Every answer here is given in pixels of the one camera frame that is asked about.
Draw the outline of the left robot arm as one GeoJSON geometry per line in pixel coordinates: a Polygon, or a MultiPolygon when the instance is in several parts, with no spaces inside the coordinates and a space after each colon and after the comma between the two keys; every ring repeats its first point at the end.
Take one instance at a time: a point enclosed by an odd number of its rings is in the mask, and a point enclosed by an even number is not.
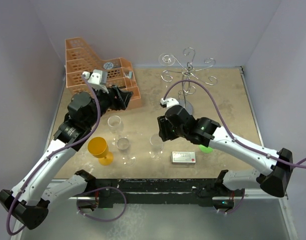
{"type": "Polygon", "coordinates": [[[31,171],[11,190],[0,191],[0,203],[11,217],[33,230],[47,217],[55,202],[75,195],[90,196],[96,178],[85,170],[77,171],[58,188],[47,188],[62,166],[77,153],[99,125],[107,110],[125,110],[133,92],[116,85],[107,90],[83,91],[72,96],[63,123],[54,134],[45,153],[31,171]]]}

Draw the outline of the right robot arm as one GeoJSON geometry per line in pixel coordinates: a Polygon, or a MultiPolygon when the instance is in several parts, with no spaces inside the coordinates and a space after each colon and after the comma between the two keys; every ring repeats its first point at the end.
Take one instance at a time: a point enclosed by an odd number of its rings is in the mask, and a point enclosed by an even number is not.
{"type": "Polygon", "coordinates": [[[259,187],[274,197],[285,196],[292,174],[292,152],[286,148],[273,150],[264,148],[234,134],[229,134],[220,123],[206,117],[194,118],[180,104],[167,106],[164,115],[157,118],[159,136],[163,141],[184,138],[194,145],[203,145],[227,153],[252,166],[249,175],[225,173],[223,179],[215,183],[219,195],[226,196],[239,187],[232,177],[243,177],[259,184],[259,187]]]}

